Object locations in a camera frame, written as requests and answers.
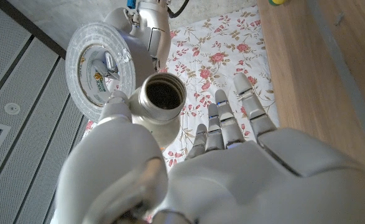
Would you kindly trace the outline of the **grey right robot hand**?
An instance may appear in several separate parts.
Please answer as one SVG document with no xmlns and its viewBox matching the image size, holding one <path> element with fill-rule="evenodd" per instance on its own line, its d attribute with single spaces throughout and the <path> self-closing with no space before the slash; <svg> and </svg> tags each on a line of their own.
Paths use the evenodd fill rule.
<svg viewBox="0 0 365 224">
<path fill-rule="evenodd" d="M 170 51 L 169 15 L 166 0 L 128 1 L 126 7 L 108 13 L 101 24 L 139 39 L 158 71 L 165 65 Z"/>
</svg>

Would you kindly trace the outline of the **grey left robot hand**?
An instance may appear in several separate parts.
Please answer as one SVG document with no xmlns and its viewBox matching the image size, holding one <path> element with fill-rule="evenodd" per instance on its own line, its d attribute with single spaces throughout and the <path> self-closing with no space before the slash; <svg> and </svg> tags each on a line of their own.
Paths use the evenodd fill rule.
<svg viewBox="0 0 365 224">
<path fill-rule="evenodd" d="M 254 140 L 222 90 L 187 159 L 167 170 L 153 135 L 115 91 L 58 178 L 60 223 L 365 223 L 365 167 L 291 128 L 277 128 L 242 73 L 234 85 Z"/>
</svg>

